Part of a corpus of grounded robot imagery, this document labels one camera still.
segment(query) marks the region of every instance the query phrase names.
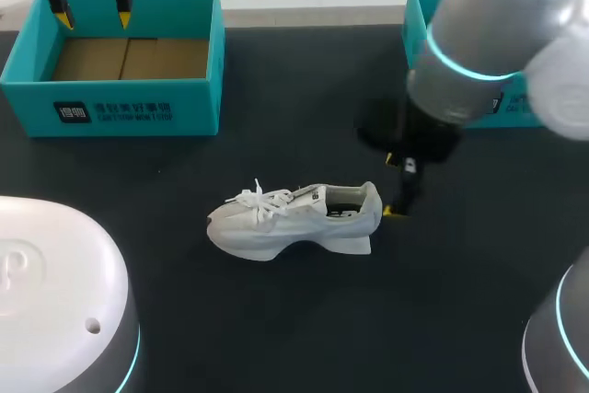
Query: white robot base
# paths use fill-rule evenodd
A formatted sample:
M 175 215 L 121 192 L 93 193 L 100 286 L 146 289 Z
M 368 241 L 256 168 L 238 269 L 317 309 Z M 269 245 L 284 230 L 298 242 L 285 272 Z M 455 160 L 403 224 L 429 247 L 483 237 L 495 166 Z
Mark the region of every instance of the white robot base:
M 533 393 L 589 392 L 589 249 L 527 323 L 525 378 Z
M 136 393 L 142 337 L 119 249 L 61 204 L 0 197 L 0 384 Z

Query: shoe tongue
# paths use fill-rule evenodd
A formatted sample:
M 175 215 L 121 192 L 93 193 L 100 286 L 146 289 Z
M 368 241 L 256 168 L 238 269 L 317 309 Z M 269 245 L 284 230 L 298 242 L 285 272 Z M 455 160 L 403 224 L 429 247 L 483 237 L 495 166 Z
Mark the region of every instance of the shoe tongue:
M 310 206 L 317 212 L 323 215 L 328 214 L 328 206 L 325 204 L 325 186 L 318 186 L 311 189 L 309 192 L 297 196 L 289 204 L 289 208 Z

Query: sneaker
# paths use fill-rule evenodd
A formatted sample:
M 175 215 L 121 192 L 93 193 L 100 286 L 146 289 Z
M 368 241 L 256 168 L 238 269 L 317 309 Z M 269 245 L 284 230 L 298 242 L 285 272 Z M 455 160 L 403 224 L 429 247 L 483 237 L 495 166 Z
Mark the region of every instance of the sneaker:
M 374 184 L 346 188 L 315 184 L 295 192 L 242 191 L 207 218 L 211 241 L 246 260 L 273 260 L 297 241 L 331 252 L 369 255 L 382 202 Z

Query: teal box with text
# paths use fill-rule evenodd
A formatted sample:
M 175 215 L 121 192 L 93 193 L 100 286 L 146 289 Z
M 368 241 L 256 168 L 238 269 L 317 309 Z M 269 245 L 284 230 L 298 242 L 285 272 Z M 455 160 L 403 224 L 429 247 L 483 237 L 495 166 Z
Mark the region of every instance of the teal box with text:
M 28 136 L 217 134 L 225 64 L 220 0 L 133 0 L 127 29 L 115 0 L 68 2 L 73 29 L 55 17 L 48 0 L 34 0 L 0 77 Z M 204 41 L 203 74 L 56 81 L 53 73 L 70 39 Z
M 427 26 L 440 0 L 408 0 L 403 24 L 403 43 L 407 63 L 413 69 L 427 38 Z M 523 75 L 515 76 L 503 87 L 499 97 L 489 104 L 489 113 L 469 128 L 518 128 L 541 126 L 527 103 L 527 86 Z

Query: black tabletop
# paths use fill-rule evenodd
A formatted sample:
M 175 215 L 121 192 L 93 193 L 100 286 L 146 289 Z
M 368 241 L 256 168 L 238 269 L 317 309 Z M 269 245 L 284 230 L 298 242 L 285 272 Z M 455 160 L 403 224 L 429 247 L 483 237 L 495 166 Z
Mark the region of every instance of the black tabletop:
M 73 206 L 121 249 L 149 392 L 525 392 L 535 306 L 589 243 L 589 144 L 472 131 L 426 171 L 373 254 L 299 244 L 267 263 L 215 248 L 205 217 L 253 188 L 398 178 L 357 141 L 363 100 L 401 92 L 399 27 L 227 32 L 214 138 L 30 140 L 0 97 L 0 194 Z M 15 33 L 0 34 L 0 66 Z

